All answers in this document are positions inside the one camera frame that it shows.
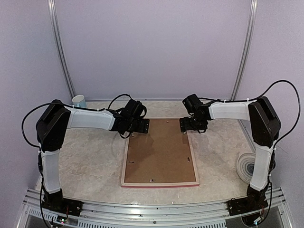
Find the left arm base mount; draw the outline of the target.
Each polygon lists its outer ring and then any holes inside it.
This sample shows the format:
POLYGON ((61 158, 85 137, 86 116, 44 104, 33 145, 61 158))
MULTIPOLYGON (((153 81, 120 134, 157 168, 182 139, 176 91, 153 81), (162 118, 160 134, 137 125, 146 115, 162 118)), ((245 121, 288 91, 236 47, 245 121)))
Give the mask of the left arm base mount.
POLYGON ((42 208, 65 214, 67 216, 80 216, 83 207, 82 201, 64 198, 62 189, 55 193, 49 193, 44 187, 42 187, 42 191, 44 193, 42 208))

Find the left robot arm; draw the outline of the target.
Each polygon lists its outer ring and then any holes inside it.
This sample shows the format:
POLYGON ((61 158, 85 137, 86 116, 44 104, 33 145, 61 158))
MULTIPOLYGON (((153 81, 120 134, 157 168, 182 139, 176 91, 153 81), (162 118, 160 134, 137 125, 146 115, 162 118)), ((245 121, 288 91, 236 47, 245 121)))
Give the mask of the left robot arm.
POLYGON ((59 180, 59 153, 64 144, 68 129, 99 129, 117 132, 123 139, 132 133, 147 134, 150 120, 146 118, 147 108, 140 102, 130 99, 119 109, 89 109, 70 106, 60 100, 47 105, 46 110, 36 124, 38 155, 41 164, 43 188, 50 194, 47 202, 56 211, 66 206, 61 197, 59 180))

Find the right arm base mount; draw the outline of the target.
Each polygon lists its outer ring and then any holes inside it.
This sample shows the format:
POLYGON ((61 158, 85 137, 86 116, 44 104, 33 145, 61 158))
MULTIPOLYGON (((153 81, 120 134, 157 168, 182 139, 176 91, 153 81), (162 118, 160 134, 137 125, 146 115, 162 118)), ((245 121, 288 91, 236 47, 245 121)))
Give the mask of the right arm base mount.
POLYGON ((247 195, 242 198, 232 198, 227 201, 227 207, 230 216, 260 210, 268 207, 266 191, 269 187, 267 184, 261 191, 253 189, 250 185, 247 187, 247 195))

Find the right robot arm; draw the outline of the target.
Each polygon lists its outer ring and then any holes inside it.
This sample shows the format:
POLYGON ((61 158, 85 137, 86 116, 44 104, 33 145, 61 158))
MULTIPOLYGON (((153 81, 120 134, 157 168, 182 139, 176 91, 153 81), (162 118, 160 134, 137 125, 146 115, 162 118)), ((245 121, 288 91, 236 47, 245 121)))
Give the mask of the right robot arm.
POLYGON ((182 101, 188 116, 180 118, 180 131, 204 133, 212 120, 231 119, 250 124, 255 164, 250 187, 262 191, 269 183, 274 165, 275 143, 278 141, 281 121, 265 96, 245 101, 210 101, 203 103, 196 94, 182 101))

